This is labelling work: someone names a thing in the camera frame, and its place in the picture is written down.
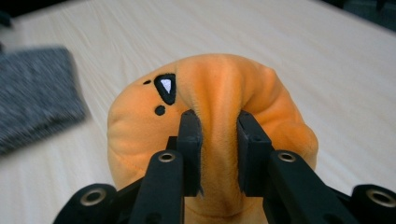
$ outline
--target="folded towel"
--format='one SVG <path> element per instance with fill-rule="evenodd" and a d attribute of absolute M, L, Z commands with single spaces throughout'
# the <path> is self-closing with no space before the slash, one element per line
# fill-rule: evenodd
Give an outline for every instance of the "folded towel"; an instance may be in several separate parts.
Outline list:
<path fill-rule="evenodd" d="M 0 154 L 57 133 L 84 117 L 67 49 L 0 54 Z"/>

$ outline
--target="plush toy face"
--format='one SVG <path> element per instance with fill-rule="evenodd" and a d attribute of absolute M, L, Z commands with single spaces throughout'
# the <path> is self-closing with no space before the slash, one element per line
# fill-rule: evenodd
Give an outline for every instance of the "plush toy face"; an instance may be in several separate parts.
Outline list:
<path fill-rule="evenodd" d="M 142 177 L 150 157 L 176 136 L 180 116 L 201 121 L 201 186 L 186 198 L 186 223 L 263 223 L 262 200 L 238 186 L 236 120 L 252 114 L 275 149 L 315 167 L 318 141 L 274 70 L 234 55 L 209 54 L 170 63 L 129 85 L 108 116 L 108 160 L 120 189 Z"/>

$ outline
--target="light wooden table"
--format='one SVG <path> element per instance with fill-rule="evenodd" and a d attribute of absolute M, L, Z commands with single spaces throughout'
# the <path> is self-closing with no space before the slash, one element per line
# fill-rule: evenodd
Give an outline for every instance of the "light wooden table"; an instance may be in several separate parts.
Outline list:
<path fill-rule="evenodd" d="M 109 106 L 130 82 L 201 53 L 273 67 L 318 136 L 318 175 L 396 191 L 396 34 L 317 1 L 72 1 L 22 16 L 11 49 L 66 46 L 83 123 L 0 158 L 0 223 L 51 223 L 77 190 L 112 184 Z"/>

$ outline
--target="black embroidered dot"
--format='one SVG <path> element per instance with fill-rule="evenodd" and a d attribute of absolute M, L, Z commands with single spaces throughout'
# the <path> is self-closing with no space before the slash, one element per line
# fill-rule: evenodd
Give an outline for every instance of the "black embroidered dot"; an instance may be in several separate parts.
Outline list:
<path fill-rule="evenodd" d="M 155 108 L 155 114 L 158 116 L 161 116 L 165 113 L 165 106 L 159 105 L 157 108 Z"/>

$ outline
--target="orange fabric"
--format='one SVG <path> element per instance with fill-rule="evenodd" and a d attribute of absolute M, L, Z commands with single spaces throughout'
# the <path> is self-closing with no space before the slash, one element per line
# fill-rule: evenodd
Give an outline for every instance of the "orange fabric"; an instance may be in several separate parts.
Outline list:
<path fill-rule="evenodd" d="M 172 105 L 153 84 L 163 74 L 176 75 Z M 161 116 L 154 113 L 158 105 L 165 108 Z M 202 124 L 205 196 L 186 198 L 186 223 L 265 220 L 262 200 L 245 197 L 238 186 L 236 120 L 241 110 L 255 117 L 275 149 L 294 151 L 315 168 L 318 140 L 275 71 L 243 57 L 208 54 L 169 63 L 139 78 L 111 106 L 108 161 L 119 189 L 144 175 L 151 155 L 165 149 L 168 136 L 177 135 L 181 113 L 188 109 Z"/>

